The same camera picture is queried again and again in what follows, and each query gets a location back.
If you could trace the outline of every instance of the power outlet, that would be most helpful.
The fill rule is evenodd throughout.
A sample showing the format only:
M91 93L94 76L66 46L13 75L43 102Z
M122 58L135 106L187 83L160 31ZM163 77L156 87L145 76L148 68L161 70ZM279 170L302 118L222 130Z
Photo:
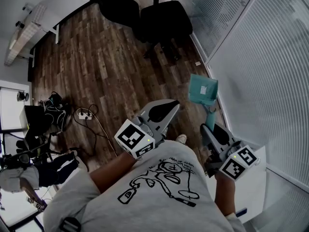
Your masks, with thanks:
M88 115L88 111L83 113L83 115L82 115L82 113L78 113L78 117L79 117L79 119L83 119L83 120L85 120L86 118L87 118L87 120L92 120L92 117L93 117L92 112L89 112L89 114L90 115Z

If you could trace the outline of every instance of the white label on dustpan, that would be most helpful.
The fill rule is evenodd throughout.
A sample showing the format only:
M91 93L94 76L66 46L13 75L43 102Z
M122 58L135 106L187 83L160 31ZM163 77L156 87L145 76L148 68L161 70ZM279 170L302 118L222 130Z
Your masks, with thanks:
M206 94L206 90L207 90L207 87L202 86L202 87L201 87L201 92L200 92L200 93L201 93L202 95L205 95L205 94Z

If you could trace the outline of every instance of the black pants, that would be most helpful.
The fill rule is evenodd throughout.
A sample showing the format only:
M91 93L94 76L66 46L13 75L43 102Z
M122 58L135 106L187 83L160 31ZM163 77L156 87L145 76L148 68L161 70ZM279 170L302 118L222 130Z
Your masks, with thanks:
M49 187L51 185L63 184L69 175L78 167L76 160L72 161L60 171L58 169L67 161L74 159L74 153L57 157L52 162L47 162L39 166L35 166L39 171L39 186Z

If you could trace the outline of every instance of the chair backrest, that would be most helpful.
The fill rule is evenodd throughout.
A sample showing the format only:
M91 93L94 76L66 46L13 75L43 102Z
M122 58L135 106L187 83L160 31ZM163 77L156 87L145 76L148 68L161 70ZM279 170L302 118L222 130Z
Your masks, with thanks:
M99 4L101 13L110 21L128 27L139 24L140 8L134 0L94 0Z

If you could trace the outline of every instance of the teal dustpan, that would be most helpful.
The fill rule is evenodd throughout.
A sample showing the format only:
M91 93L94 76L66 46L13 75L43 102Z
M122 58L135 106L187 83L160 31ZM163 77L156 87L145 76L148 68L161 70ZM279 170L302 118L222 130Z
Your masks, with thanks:
M189 85L189 100L203 105L207 112L206 126L213 131L215 123L215 113L209 110L217 99L218 80L201 75L191 74Z

